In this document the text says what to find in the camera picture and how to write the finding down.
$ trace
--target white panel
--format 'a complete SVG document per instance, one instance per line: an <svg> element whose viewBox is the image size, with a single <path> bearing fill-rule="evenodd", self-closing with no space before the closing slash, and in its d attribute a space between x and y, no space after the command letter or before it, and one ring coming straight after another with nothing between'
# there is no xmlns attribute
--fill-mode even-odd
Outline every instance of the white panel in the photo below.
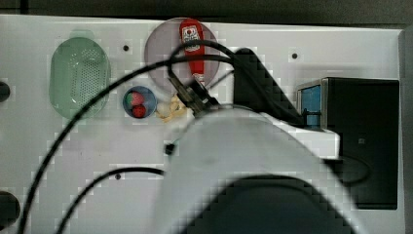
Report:
<svg viewBox="0 0 413 234"><path fill-rule="evenodd" d="M53 52L70 32L87 29L94 33L95 41L110 59L114 81L143 66L145 41L158 24L135 19L0 16L0 80L13 91L8 101L0 103L0 189L14 191L22 200L32 174L66 123L51 107L48 89ZM218 42L230 49L250 47L255 51L293 101L297 85L325 76L398 79L399 30L206 25ZM128 52L122 50L126 44L131 48ZM297 53L298 59L291 59L292 53ZM217 76L226 69L230 66L221 65ZM221 102L231 102L232 83L227 79L212 94ZM122 108L123 94L134 85L149 87L159 99L168 98L147 75L141 75L112 92L96 117L80 123L64 142L42 183L39 203L32 213L33 233L51 233L71 196L98 172L119 164L166 165L162 152L170 126L155 116L133 120ZM72 220L72 233L112 233L112 224L122 226L124 233L144 233L158 184L144 179L105 182L80 208L79 218ZM404 233L402 187L398 192L397 211L363 212L372 233Z"/></svg>

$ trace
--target black cable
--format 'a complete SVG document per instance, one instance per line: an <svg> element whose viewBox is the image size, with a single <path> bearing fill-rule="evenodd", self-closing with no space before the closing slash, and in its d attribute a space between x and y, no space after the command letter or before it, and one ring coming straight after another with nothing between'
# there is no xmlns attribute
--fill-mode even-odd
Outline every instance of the black cable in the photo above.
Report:
<svg viewBox="0 0 413 234"><path fill-rule="evenodd" d="M342 158L344 158L344 159L345 159L345 158L352 159L352 160L354 160L354 161L362 164L362 165L367 169L367 172L365 173L365 175L362 176L362 177L360 177L360 178L352 179L352 180L350 180L350 181L345 181L344 179L341 178L341 182L342 182L344 185L346 185L346 186L353 186L353 185L356 185L356 184L363 183L363 182L365 182L366 180L368 180L368 179L370 178L371 173L372 173L372 170L371 170L371 167L368 165L368 163L366 163L364 160L362 160L362 159L360 159L360 158L356 158L356 157L350 156L350 155L342 155Z"/></svg>
<svg viewBox="0 0 413 234"><path fill-rule="evenodd" d="M181 58L170 58L168 60L163 60L156 62L151 65L144 66L140 69L137 69L136 71L133 71L132 73L122 77L121 79L117 80L116 82L110 84L108 87L106 87L104 90L102 90L98 95L93 97L86 105L80 109L73 119L67 124L67 126L63 129L63 131L60 133L58 138L55 140L54 144L52 145L51 149L49 150L48 154L45 156L43 159L39 169L36 172L36 176L33 179L32 184L30 185L30 189L26 198L26 201L24 203L23 207L23 213L21 216L21 219L19 221L19 229L18 229L18 234L23 234L24 229L25 229L25 224L27 223L27 218L30 213L31 205L33 203L33 199L36 193L36 190L40 184L40 181L42 179L43 173L46 171L46 169L49 166L49 163L51 162L53 156L58 150L58 147L60 144L63 142L63 140L66 138L66 136L69 134L69 132L73 129L73 127L76 125L76 123L82 118L82 116L93 106L96 104L101 98L105 97L112 91L113 89L117 88L118 86L122 85L123 83L129 81L133 77L140 75L142 73L154 70L156 68L159 68L161 66L165 65L172 65L174 63L178 62L185 62L185 61L190 61L190 60L217 60L217 61L222 61L222 62L227 62L232 64L232 60L230 58L225 58L222 56L213 56L213 55L204 55L204 56L191 56L191 57L181 57Z"/></svg>
<svg viewBox="0 0 413 234"><path fill-rule="evenodd" d="M235 58L234 52L230 51L228 48L222 46L219 43L212 42L212 41L207 41L207 40L194 40L194 41L189 41L187 43L181 44L172 52L172 54L170 54L170 58L174 59L179 54L179 52L181 50L183 50L184 48L186 48L188 46L196 46L196 45L207 46L207 47L211 47L215 50L218 50L218 51L224 53L225 55L227 55L231 59L231 61L233 61L234 58ZM178 77L176 76L176 74L172 70L172 63L168 64L168 75L169 75L170 80L171 79L179 80Z"/></svg>
<svg viewBox="0 0 413 234"><path fill-rule="evenodd" d="M219 43L216 42L212 42L212 41L206 41L206 40L194 40L194 41L190 41L184 44L179 45L173 52L172 54L170 54L170 58L173 59L175 58L176 55L179 54L179 52L181 50L183 50L184 48L186 48L187 46L196 46L196 45L203 45L203 46L207 46L207 47L211 47L215 50L218 50L222 53L224 53L225 55L227 55L232 61L233 61L233 66L234 67L241 67L244 72L247 74L247 77L249 78L249 80L252 82L252 85L255 86L256 89L259 90L259 92L261 94L266 94L265 90L261 87L261 85L258 83L257 80L255 80L251 74L251 71L248 70L247 65L240 60L239 58L237 58L236 54L232 51L230 51L228 48L222 46ZM177 80L179 81L178 77L176 76L176 74L173 72L172 70L172 64L168 64L168 75L169 75L169 79L170 80ZM295 119L298 123L301 123L301 125L304 125L303 120L301 119L297 119L298 116L290 113L290 111L288 109L286 109L285 107L283 107L282 105L280 105L277 102L271 101L268 98L263 98L265 102L267 102L267 104L272 108L272 109L279 109L280 111L283 112L284 115L289 116L292 119Z"/></svg>
<svg viewBox="0 0 413 234"><path fill-rule="evenodd" d="M221 77L219 77L214 83L212 83L208 89L212 90L215 86L217 86L221 81L225 80L229 75L234 74L234 70L230 70L227 73L223 74Z"/></svg>
<svg viewBox="0 0 413 234"><path fill-rule="evenodd" d="M164 171L159 170L159 169L154 169L154 168L143 168L143 167L132 167L132 168L122 168L122 169L116 169L110 172L107 172L97 178L95 178L91 183L86 186L82 192L76 197L76 199L70 204L69 209L67 210L66 214L64 217L61 219L60 224L58 225L58 229L56 231L56 234L61 234L63 233L64 229L66 228L66 224L69 221L69 219L72 217L73 213L75 212L75 209L79 204L83 201L86 195L101 181L113 176L117 175L120 173L150 173L150 174L156 174L159 176L164 175Z"/></svg>

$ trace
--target green mesh lid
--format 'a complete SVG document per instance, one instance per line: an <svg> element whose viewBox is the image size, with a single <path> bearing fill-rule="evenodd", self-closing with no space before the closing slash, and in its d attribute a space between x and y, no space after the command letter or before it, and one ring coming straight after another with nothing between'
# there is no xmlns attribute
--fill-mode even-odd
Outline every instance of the green mesh lid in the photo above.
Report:
<svg viewBox="0 0 413 234"><path fill-rule="evenodd" d="M71 119L91 98L106 88L110 63L104 51L91 39L71 38L61 43L52 58L49 98L54 109ZM107 97L95 104L84 118L94 116Z"/></svg>

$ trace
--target white surface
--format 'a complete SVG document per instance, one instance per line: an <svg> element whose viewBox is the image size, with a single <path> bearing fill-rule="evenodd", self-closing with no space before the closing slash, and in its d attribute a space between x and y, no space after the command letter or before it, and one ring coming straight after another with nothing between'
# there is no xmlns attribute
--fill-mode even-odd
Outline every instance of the white surface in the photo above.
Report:
<svg viewBox="0 0 413 234"><path fill-rule="evenodd" d="M226 186L246 176L267 175L311 184L356 233L374 233L365 230L332 171L280 126L243 109L221 110L197 120L172 154L150 233L181 233Z"/></svg>
<svg viewBox="0 0 413 234"><path fill-rule="evenodd" d="M261 113L268 118L273 125L286 131L290 136L297 139L306 146L310 152L321 159L337 160L339 159L340 136L330 130L316 132L304 129L294 128L287 125L267 113Z"/></svg>
<svg viewBox="0 0 413 234"><path fill-rule="evenodd" d="M88 29L94 33L110 59L114 81L143 66L145 41L159 23L0 16L0 79L13 92L8 101L0 103L0 189L11 191L22 201L32 174L66 123L50 105L48 82L53 52L70 32ZM255 51L293 101L296 85L325 76L398 79L399 30L228 23L206 26L230 49L250 47ZM122 50L125 44L131 48L126 53ZM297 53L298 59L291 59L292 53ZM230 68L221 64L217 76ZM232 82L227 79L215 88L213 94L219 101L231 102ZM78 188L97 174L125 165L166 166L163 143L170 139L169 125L155 116L134 120L122 108L124 92L134 85L147 86L159 99L169 99L147 75L141 75L112 92L95 118L80 123L43 180L39 203L32 213L32 233L51 233ZM404 233L401 153L399 161L397 211L361 213L372 233ZM78 218L72 219L71 233L146 233L160 182L138 179L149 176L127 175L136 179L104 182L80 207Z"/></svg>

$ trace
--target yellow object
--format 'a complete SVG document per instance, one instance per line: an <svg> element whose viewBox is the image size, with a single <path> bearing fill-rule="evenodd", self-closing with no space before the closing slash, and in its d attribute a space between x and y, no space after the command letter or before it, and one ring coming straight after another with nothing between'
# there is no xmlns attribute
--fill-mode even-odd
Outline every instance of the yellow object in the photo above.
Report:
<svg viewBox="0 0 413 234"><path fill-rule="evenodd" d="M166 116L165 113L160 113L160 111L157 109L156 116L161 118L164 121L164 123L167 123L171 119L173 119L173 117L179 117L185 114L186 109L187 109L186 106L182 103L179 97L177 95L174 95L172 99L170 100L169 115Z"/></svg>

